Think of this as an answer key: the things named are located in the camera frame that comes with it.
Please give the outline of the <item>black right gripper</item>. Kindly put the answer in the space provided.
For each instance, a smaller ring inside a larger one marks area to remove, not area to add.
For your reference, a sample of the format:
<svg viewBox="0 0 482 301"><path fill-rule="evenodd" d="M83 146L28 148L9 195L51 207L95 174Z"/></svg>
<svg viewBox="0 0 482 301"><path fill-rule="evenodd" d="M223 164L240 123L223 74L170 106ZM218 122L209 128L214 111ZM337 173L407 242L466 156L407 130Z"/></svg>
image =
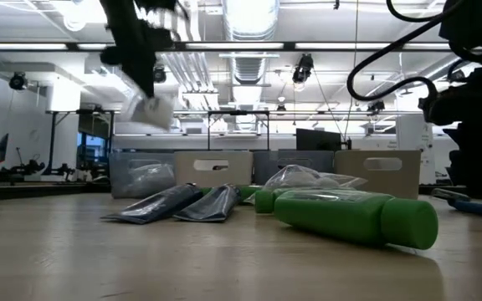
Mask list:
<svg viewBox="0 0 482 301"><path fill-rule="evenodd" d="M453 63L446 80L452 85L446 90L421 98L418 108L426 122L450 125L458 121L482 121L482 66L469 75ZM482 128L478 125L458 125L444 129L458 149L449 152L450 166L446 168L456 186L465 186L466 193L482 198Z"/></svg>

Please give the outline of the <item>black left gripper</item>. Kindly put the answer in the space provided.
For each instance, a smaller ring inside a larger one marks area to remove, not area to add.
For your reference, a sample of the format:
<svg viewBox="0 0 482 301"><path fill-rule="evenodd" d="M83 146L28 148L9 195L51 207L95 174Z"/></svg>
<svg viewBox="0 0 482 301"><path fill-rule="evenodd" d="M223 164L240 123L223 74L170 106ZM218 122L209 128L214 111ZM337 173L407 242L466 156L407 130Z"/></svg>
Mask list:
<svg viewBox="0 0 482 301"><path fill-rule="evenodd" d="M148 13L165 11L189 20L187 10L178 0L105 0L106 27L116 46L106 47L100 60L103 64L120 66L147 98L155 94L155 53L173 49L174 41L169 29L154 27L146 18Z"/></svg>

